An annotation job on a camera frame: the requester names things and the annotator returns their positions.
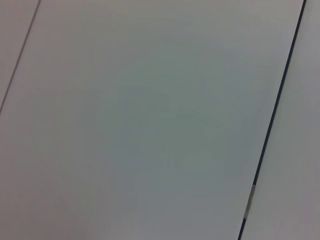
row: gray surface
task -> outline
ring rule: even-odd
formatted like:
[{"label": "gray surface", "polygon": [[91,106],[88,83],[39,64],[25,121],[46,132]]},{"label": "gray surface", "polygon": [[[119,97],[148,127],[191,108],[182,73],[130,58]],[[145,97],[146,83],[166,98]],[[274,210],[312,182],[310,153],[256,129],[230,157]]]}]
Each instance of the gray surface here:
[{"label": "gray surface", "polygon": [[0,0],[0,106],[38,0]]},{"label": "gray surface", "polygon": [[320,239],[319,12],[308,0],[243,240]]},{"label": "gray surface", "polygon": [[0,116],[4,239],[232,240],[300,0],[44,0]]}]

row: white surface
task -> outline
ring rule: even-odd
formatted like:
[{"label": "white surface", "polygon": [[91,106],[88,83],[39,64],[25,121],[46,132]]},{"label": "white surface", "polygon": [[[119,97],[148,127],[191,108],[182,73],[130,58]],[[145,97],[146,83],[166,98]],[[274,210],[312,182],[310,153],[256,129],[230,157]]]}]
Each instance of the white surface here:
[{"label": "white surface", "polygon": [[319,12],[308,0],[243,240],[320,239]]},{"label": "white surface", "polygon": [[38,0],[0,0],[0,105]]},{"label": "white surface", "polygon": [[4,239],[236,239],[302,2],[44,0],[0,116]]}]

